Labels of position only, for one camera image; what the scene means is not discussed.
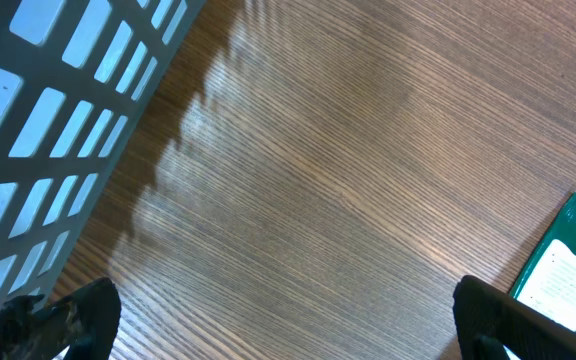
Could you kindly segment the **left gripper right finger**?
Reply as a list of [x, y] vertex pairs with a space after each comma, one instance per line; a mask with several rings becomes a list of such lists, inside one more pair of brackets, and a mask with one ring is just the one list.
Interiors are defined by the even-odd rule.
[[461, 357], [468, 360], [576, 359], [576, 333], [483, 280], [464, 276], [453, 292]]

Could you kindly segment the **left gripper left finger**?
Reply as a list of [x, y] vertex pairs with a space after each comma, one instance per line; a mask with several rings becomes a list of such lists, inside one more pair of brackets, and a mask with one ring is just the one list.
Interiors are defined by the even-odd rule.
[[117, 336], [121, 301], [104, 277], [58, 301], [34, 307], [41, 295], [18, 296], [0, 310], [0, 359], [107, 360]]

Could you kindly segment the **green 3M package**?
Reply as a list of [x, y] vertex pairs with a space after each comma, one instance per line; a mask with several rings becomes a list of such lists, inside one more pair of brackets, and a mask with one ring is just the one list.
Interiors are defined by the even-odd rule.
[[576, 333], [576, 191], [546, 229], [509, 294]]

